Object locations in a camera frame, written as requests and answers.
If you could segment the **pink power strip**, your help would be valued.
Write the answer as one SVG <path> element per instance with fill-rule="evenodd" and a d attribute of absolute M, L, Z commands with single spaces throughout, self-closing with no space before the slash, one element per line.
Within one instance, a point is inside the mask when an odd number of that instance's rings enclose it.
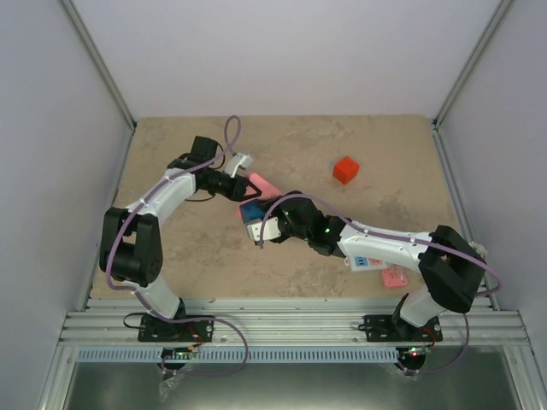
<path fill-rule="evenodd" d="M 246 178 L 250 181 L 251 184 L 253 184 L 262 192 L 262 194 L 260 196 L 257 196 L 256 199 L 269 200 L 271 198 L 282 195 L 281 190 L 268 182 L 258 173 L 248 173 L 246 175 Z"/>

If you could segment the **blue cube socket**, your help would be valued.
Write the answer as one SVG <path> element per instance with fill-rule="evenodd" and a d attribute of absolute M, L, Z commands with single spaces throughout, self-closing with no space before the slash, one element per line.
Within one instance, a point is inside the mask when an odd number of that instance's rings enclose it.
<path fill-rule="evenodd" d="M 241 203 L 239 205 L 239 214 L 244 224 L 249 224 L 255 220 L 262 220 L 266 214 L 264 201 L 256 198 Z"/>

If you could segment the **red cube socket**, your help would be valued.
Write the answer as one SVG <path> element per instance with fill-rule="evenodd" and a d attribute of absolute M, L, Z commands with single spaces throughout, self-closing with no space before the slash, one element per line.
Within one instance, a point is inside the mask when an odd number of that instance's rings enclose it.
<path fill-rule="evenodd" d="M 351 157 L 345 156 L 333 167 L 332 176 L 341 184 L 347 185 L 359 173 L 360 165 Z"/>

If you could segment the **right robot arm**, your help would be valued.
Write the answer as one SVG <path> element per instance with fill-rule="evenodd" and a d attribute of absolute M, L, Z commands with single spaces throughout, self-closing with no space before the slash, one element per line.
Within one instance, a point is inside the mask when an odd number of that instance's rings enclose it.
<path fill-rule="evenodd" d="M 398 341 L 411 341 L 441 313 L 468 313 L 485 275 L 483 258 L 453 228 L 434 231 L 393 231 L 364 225 L 332 211 L 324 214 L 316 199 L 299 191 L 260 201 L 261 215 L 247 225 L 250 238 L 304 241 L 320 255 L 344 259 L 353 272 L 372 260 L 403 267 L 421 275 L 423 285 L 405 294 L 386 327 Z"/>

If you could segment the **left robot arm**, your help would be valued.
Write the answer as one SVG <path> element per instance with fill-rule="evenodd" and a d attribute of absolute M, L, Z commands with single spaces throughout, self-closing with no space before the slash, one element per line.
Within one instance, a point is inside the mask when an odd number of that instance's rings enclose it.
<path fill-rule="evenodd" d="M 144 196 L 124 208 L 110 208 L 103 217 L 99 267 L 111 288 L 130 290 L 144 306 L 138 326 L 141 342 L 200 343 L 210 338 L 211 323 L 188 316 L 183 300 L 161 274 L 161 226 L 200 190 L 233 202 L 261 195 L 255 184 L 238 174 L 251 165 L 251 156 L 235 153 L 228 160 L 219 146 L 214 139 L 195 137 L 191 151 L 171 161 Z"/>

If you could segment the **small pink socket block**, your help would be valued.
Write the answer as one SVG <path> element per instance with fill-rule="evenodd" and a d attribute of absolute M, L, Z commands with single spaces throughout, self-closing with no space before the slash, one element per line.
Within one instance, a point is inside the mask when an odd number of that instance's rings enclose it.
<path fill-rule="evenodd" d="M 409 278 L 400 266 L 392 266 L 382 270 L 380 277 L 382 284 L 387 289 L 403 288 L 409 284 Z"/>

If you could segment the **white power strip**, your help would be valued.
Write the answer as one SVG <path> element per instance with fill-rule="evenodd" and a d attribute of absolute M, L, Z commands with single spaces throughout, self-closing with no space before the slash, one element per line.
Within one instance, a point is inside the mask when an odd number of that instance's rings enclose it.
<path fill-rule="evenodd" d="M 347 256 L 344 258 L 344 264 L 352 272 L 379 271 L 391 267 L 389 263 L 364 256 Z"/>

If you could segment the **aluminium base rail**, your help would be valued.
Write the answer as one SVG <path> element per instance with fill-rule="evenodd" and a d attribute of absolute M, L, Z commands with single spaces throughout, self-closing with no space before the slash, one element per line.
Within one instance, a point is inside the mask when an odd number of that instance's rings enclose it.
<path fill-rule="evenodd" d="M 188 299 L 190 315 L 215 316 L 213 343 L 238 346 L 243 333 L 251 346 L 365 346 L 357 329 L 369 314 L 392 313 L 393 298 L 206 298 Z M 59 342 L 62 345 L 134 345 L 138 333 L 125 323 L 137 324 L 135 299 L 93 298 L 83 311 L 67 314 Z M 468 338 L 473 346 L 526 346 L 530 339 L 520 314 L 500 311 L 487 298 L 477 299 L 466 316 L 439 317 L 444 346 L 459 346 Z"/>

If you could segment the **aluminium frame post left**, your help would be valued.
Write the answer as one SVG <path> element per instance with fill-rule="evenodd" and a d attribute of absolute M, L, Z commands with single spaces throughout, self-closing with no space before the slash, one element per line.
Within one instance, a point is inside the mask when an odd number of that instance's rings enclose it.
<path fill-rule="evenodd" d="M 99 77 L 101 78 L 103 84 L 105 85 L 107 91 L 110 94 L 115 106 L 117 107 L 120 115 L 127 124 L 128 128 L 134 132 L 137 126 L 136 120 L 133 118 L 130 109 L 121 95 L 121 92 L 115 83 L 113 76 L 111 75 L 101 53 L 92 38 L 92 35 L 87 28 L 82 15 L 78 11 L 76 4 L 71 0 L 60 0 L 60 6 L 62 7 L 63 12 L 67 16 L 71 26 L 75 30 L 79 41 L 82 43 L 85 52 L 91 58 L 91 62 L 95 69 L 97 70 Z"/>

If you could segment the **aluminium frame post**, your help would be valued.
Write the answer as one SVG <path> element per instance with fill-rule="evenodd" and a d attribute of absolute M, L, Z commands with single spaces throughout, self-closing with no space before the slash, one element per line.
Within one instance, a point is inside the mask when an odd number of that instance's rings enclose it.
<path fill-rule="evenodd" d="M 91 58 L 91 62 L 95 69 L 97 70 L 99 77 L 101 78 L 103 84 L 105 85 L 107 91 L 110 94 L 115 106 L 117 107 L 120 115 L 127 124 L 128 128 L 134 132 L 137 126 L 136 120 L 133 118 L 130 109 L 121 95 L 121 92 L 115 83 L 113 76 L 111 75 L 101 53 L 92 38 L 92 35 L 87 28 L 82 15 L 78 11 L 76 4 L 71 0 L 60 0 L 60 6 L 62 7 L 63 12 L 67 16 L 71 26 L 75 30 L 79 41 L 82 43 L 85 52 Z"/>
<path fill-rule="evenodd" d="M 500 30 L 515 4 L 515 0 L 502 0 L 498 2 L 484 30 L 479 35 L 471 54 L 456 77 L 455 83 L 450 88 L 450 91 L 444 99 L 438 113 L 432 119 L 432 128 L 436 132 L 440 130 L 445 119 L 448 117 L 451 108 L 455 104 L 456 99 L 462 93 L 463 88 L 471 78 L 473 72 L 484 57 L 488 47 L 491 45 L 491 42 L 495 38 L 497 32 Z"/>

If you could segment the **aluminium frame post right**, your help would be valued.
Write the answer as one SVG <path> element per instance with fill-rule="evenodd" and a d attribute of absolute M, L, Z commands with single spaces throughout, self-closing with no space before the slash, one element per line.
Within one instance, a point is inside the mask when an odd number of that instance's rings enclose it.
<path fill-rule="evenodd" d="M 500 30 L 515 4 L 515 0 L 502 0 L 498 2 L 484 30 L 479 35 L 471 54 L 456 77 L 455 83 L 450 88 L 450 91 L 444 99 L 438 113 L 432 119 L 432 128 L 436 132 L 440 130 L 445 119 L 448 117 L 451 108 L 455 104 L 456 99 L 462 93 L 463 88 L 471 78 L 473 72 L 484 57 L 488 47 L 491 45 L 491 42 L 495 38 L 497 32 Z"/>

